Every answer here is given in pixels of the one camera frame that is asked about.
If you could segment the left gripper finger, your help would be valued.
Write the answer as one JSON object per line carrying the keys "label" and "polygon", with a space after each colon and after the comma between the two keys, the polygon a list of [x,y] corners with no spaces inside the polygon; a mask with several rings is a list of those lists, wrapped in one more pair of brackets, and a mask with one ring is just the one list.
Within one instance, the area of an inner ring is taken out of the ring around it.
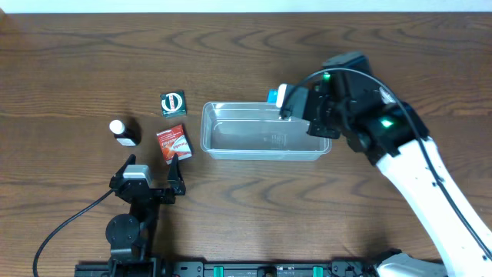
{"label": "left gripper finger", "polygon": [[125,172],[125,169],[129,165],[134,165],[135,162],[136,162],[136,156],[135,156],[135,154],[130,154],[129,157],[128,157],[128,159],[124,163],[124,165],[115,173],[115,178],[123,179],[123,174]]}
{"label": "left gripper finger", "polygon": [[185,189],[185,183],[178,165],[179,157],[174,154],[168,172],[168,184],[172,189]]}

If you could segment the red Panadol ActiFast box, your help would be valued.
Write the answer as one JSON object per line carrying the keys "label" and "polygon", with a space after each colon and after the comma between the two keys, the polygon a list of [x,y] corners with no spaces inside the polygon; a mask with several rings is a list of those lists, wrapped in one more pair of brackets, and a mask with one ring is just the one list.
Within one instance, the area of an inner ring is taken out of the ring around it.
{"label": "red Panadol ActiFast box", "polygon": [[166,129],[156,134],[165,162],[170,165],[175,155],[179,160],[192,157],[192,150],[183,125]]}

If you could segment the blue cooling patch box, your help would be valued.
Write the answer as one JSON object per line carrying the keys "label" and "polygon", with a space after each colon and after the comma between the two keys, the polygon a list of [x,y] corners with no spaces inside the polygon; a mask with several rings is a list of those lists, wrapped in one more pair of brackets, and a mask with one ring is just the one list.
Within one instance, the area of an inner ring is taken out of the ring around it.
{"label": "blue cooling patch box", "polygon": [[268,91],[266,102],[275,104],[277,99],[278,99],[278,90],[277,89],[270,89]]}

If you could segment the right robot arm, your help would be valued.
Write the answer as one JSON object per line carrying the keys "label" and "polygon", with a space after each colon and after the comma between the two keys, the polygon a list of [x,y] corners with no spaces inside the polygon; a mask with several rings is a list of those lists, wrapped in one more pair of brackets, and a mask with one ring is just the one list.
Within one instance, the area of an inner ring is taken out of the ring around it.
{"label": "right robot arm", "polygon": [[404,253],[379,262],[380,276],[491,274],[491,230],[454,182],[415,110],[374,76],[361,52],[328,59],[286,97],[283,115],[310,123],[309,135],[344,136],[402,194],[442,260]]}

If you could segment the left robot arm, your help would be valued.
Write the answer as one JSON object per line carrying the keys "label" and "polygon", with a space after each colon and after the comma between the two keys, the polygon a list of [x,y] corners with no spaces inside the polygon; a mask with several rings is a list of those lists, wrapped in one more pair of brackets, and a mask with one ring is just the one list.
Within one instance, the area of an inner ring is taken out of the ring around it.
{"label": "left robot arm", "polygon": [[150,168],[138,165],[135,155],[130,155],[111,177],[110,189],[130,205],[130,211],[115,216],[105,231],[111,246],[111,260],[114,262],[140,262],[150,253],[160,206],[174,204],[175,197],[186,192],[178,156],[174,155],[171,160],[168,187],[152,189],[151,181]]}

